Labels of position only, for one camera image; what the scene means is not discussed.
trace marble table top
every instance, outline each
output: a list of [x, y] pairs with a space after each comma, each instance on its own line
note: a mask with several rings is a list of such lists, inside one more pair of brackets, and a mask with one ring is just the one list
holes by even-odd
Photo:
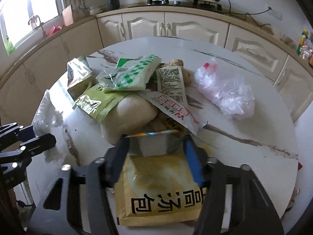
[[[90, 55], [88, 62], [96, 76], [105, 65], [99, 62], [102, 59], [95, 57], [116, 62], [121, 57], [134, 59], [147, 54], [161, 57], [164, 63], [181, 59], [190, 72], [195, 72], [215, 56], [220, 68], [243, 76], [245, 83], [251, 85], [256, 98], [255, 114], [242, 121], [223, 115], [217, 106], [194, 88], [186, 88], [187, 96], [200, 100], [197, 105], [189, 103], [189, 108], [198, 113], [202, 121], [207, 122], [194, 140], [199, 146], [203, 142], [207, 143], [212, 156], [226, 165], [250, 165], [281, 217], [289, 203], [297, 177], [297, 144], [290, 114], [271, 82], [249, 62], [226, 49], [208, 42], [179, 38], [145, 37], [120, 42]], [[52, 132], [57, 138], [57, 151], [66, 152], [70, 149], [81, 165], [104, 156], [111, 145], [103, 139], [97, 121], [79, 108], [72, 109], [73, 100], [67, 92], [67, 73], [51, 88], [50, 97], [56, 109], [63, 112], [64, 119], [63, 126]], [[72, 155], [49, 164], [45, 163], [43, 154], [33, 158], [27, 174], [36, 204], [62, 164], [75, 165], [75, 162]], [[113, 198], [110, 198], [110, 205], [115, 216]], [[83, 223], [88, 226], [87, 214], [83, 210], [82, 216]], [[159, 234], [160, 230], [162, 234], [192, 234], [193, 228], [181, 223], [136, 229], [118, 226], [120, 234]]]

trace robotic arm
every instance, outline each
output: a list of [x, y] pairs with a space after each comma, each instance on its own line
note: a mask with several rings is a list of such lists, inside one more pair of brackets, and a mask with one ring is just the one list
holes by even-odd
[[[123, 135], [104, 158], [77, 168], [64, 165], [37, 206], [27, 234], [88, 234], [82, 229], [79, 205], [79, 185], [86, 184], [92, 235], [118, 235], [105, 189], [118, 181], [129, 144]], [[224, 234], [284, 234], [273, 203], [248, 165], [222, 164], [207, 156], [189, 135], [184, 138], [184, 153], [194, 181], [209, 189], [193, 235], [220, 234], [227, 184], [233, 185], [233, 203], [229, 230]]]
[[[19, 149], [2, 153], [12, 144], [22, 141]], [[0, 168], [4, 175], [6, 188], [11, 189], [25, 181], [25, 171], [32, 157], [54, 147], [56, 139], [52, 134], [35, 137], [32, 126], [12, 123], [0, 126]]]

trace black power cable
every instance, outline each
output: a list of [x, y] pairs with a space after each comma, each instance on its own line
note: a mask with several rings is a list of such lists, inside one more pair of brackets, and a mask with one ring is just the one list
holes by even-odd
[[[234, 16], [234, 17], [237, 17], [237, 18], [239, 18], [239, 19], [241, 19], [241, 20], [246, 21], [246, 20], [247, 20], [247, 15], [248, 15], [248, 16], [250, 16], [250, 18], [254, 21], [254, 23], [255, 23], [258, 27], [262, 27], [262, 26], [271, 26], [271, 24], [259, 25], [259, 24], [257, 23], [257, 21], [255, 21], [255, 19], [251, 16], [251, 15], [263, 14], [263, 13], [265, 13], [265, 12], [267, 12], [267, 11], [270, 11], [270, 10], [272, 9], [271, 7], [269, 7], [266, 11], [262, 11], [262, 12], [259, 12], [259, 13], [249, 13], [249, 12], [246, 12], [246, 13], [232, 13], [232, 12], [231, 12], [232, 4], [231, 4], [230, 0], [228, 0], [228, 2], [229, 2], [229, 11], [228, 11], [228, 14], [229, 14], [230, 16]], [[243, 19], [243, 18], [241, 18], [241, 17], [239, 17], [239, 16], [237, 16], [237, 15], [244, 15], [245, 18]]]

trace kitchen cabinet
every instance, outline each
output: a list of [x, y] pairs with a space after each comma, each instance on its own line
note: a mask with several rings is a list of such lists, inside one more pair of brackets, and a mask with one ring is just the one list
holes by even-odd
[[165, 12], [123, 13], [126, 40], [165, 35]]
[[97, 20], [103, 47], [126, 40], [121, 14], [101, 17]]
[[44, 94], [66, 72], [68, 61], [59, 36], [32, 54], [24, 65], [35, 85]]
[[313, 77], [294, 58], [288, 56], [274, 84], [295, 122], [313, 101]]
[[0, 89], [0, 103], [7, 116], [24, 126], [32, 123], [42, 97], [23, 64]]
[[0, 126], [13, 123], [13, 119], [5, 112], [3, 107], [0, 106]]
[[206, 41], [225, 47], [229, 24], [213, 18], [185, 13], [165, 13], [165, 34], [189, 40]]
[[287, 59], [287, 53], [262, 37], [230, 25], [226, 49], [248, 60], [264, 76], [276, 81]]
[[96, 19], [70, 29], [61, 35], [61, 39], [70, 60], [103, 48]]

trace red item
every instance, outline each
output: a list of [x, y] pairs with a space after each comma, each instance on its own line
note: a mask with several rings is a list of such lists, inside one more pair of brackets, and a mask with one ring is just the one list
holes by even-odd
[[52, 27], [51, 28], [51, 31], [49, 32], [48, 36], [51, 36], [52, 34], [56, 33], [57, 31], [60, 31], [62, 30], [62, 27], [61, 26], [58, 26], [58, 27]]
[[298, 170], [301, 170], [302, 168], [303, 168], [303, 165], [300, 162], [298, 162]]

